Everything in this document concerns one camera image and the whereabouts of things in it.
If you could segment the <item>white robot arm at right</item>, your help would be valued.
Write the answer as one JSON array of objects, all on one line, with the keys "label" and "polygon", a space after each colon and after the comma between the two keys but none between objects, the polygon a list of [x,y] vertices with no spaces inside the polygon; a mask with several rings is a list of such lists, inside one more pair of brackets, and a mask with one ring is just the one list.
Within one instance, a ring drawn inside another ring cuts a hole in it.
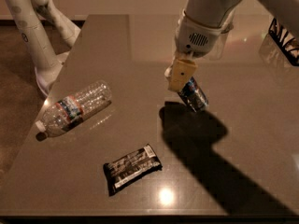
[{"label": "white robot arm at right", "polygon": [[[173,61],[164,75],[168,89],[182,91],[197,65],[195,60],[213,50],[221,35],[231,29],[235,13],[246,0],[187,0],[175,31]],[[299,0],[253,0],[299,38]]]}]

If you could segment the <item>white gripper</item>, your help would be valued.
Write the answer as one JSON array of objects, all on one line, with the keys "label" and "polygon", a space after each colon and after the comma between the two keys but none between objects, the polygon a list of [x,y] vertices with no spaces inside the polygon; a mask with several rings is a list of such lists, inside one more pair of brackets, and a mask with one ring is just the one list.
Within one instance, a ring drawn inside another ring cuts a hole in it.
[{"label": "white gripper", "polygon": [[[180,56],[192,56],[194,59],[208,57],[218,37],[225,27],[233,22],[234,12],[231,11],[220,28],[207,27],[189,18],[182,12],[175,32],[176,50]],[[168,89],[180,92],[190,80],[198,65],[191,60],[175,58],[165,70],[164,76],[168,81]]]}]

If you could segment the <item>white robot arm at left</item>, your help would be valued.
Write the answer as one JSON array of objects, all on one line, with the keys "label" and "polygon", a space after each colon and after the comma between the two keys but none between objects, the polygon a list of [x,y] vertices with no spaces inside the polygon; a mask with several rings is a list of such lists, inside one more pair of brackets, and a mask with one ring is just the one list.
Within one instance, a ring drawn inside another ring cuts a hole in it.
[{"label": "white robot arm at left", "polygon": [[5,0],[35,66],[36,83],[47,96],[63,67],[68,51],[57,55],[39,16],[52,24],[65,44],[72,48],[80,29],[52,0]]}]

